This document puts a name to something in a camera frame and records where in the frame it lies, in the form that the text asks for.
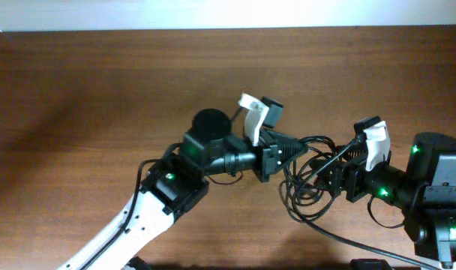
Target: wooden table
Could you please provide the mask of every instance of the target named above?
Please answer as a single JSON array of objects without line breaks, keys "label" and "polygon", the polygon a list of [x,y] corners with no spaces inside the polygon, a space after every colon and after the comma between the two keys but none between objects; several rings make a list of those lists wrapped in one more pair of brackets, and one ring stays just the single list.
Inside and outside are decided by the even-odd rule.
[{"label": "wooden table", "polygon": [[[456,137],[456,26],[0,34],[0,269],[62,264],[128,201],[141,160],[178,142],[197,111],[231,115],[242,92],[284,104],[276,129],[296,137],[347,143],[354,122],[380,115],[404,169],[416,133]],[[290,220],[281,179],[212,184],[139,255],[180,266],[381,258]],[[415,257],[403,229],[369,218],[367,201],[342,194],[317,223]],[[373,211],[402,220],[381,202]]]}]

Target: white wall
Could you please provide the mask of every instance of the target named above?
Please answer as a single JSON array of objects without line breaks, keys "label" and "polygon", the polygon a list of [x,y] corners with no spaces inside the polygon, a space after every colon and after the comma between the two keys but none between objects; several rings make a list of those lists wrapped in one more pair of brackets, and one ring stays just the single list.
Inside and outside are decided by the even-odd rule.
[{"label": "white wall", "polygon": [[456,0],[0,0],[2,31],[456,24]]}]

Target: black cylinder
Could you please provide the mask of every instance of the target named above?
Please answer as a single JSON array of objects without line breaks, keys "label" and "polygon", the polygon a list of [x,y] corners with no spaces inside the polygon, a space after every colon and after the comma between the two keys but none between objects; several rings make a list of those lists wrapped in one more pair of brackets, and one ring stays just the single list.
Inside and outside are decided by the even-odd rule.
[{"label": "black cylinder", "polygon": [[392,166],[382,166],[367,172],[364,190],[400,209],[410,207],[418,188],[415,181],[407,181],[407,174]]},{"label": "black cylinder", "polygon": [[198,143],[209,143],[226,137],[231,132],[231,121],[219,109],[203,109],[193,118],[189,131]]},{"label": "black cylinder", "polygon": [[226,153],[224,157],[219,157],[205,166],[204,171],[207,175],[229,173],[234,176],[239,171],[253,169],[256,161],[257,156],[252,152]]}]

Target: cylindrical joint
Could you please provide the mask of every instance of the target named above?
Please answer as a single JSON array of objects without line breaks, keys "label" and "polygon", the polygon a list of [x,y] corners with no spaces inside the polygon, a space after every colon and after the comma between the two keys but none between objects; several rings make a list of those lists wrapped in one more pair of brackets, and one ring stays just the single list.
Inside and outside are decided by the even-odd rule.
[{"label": "cylindrical joint", "polygon": [[239,171],[253,169],[256,160],[257,156],[251,152],[240,154],[226,153],[224,157],[211,162],[204,170],[207,175],[228,173],[234,176]]},{"label": "cylindrical joint", "polygon": [[417,183],[407,181],[406,173],[392,166],[375,168],[364,177],[364,190],[400,209],[408,207],[416,194]]}]

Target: robotic arm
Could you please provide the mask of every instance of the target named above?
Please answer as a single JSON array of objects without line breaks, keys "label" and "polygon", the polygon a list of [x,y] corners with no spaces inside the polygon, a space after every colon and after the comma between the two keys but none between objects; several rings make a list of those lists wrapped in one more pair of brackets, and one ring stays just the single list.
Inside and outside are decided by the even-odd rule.
[{"label": "robotic arm", "polygon": [[[283,170],[291,179],[290,189],[296,191],[288,196],[295,200],[292,206],[288,197],[284,201],[290,216],[298,216],[298,221],[314,229],[319,228],[314,220],[297,209],[298,196],[319,199],[328,191],[334,200],[346,191],[346,199],[354,203],[372,194],[403,210],[403,224],[417,255],[439,260],[447,269],[456,261],[456,139],[435,133],[417,135],[408,169],[402,172],[389,166],[388,131],[378,117],[355,124],[355,139],[336,148],[325,136],[296,139],[273,131],[283,111],[276,100],[257,100],[243,94],[239,104],[248,110],[244,138],[231,132],[235,116],[230,120],[217,109],[198,112],[182,143],[171,145],[160,160],[140,165],[134,194],[120,213],[58,269],[122,269],[143,246],[207,194],[206,176],[235,176],[243,170],[253,170],[261,182]],[[331,149],[331,154],[311,146],[320,142]],[[296,171],[296,158],[312,151],[318,155],[307,164],[311,173],[288,172],[290,165]],[[154,164],[143,178],[143,167],[148,163]],[[316,189],[308,189],[314,187],[310,184],[313,180]]]}]

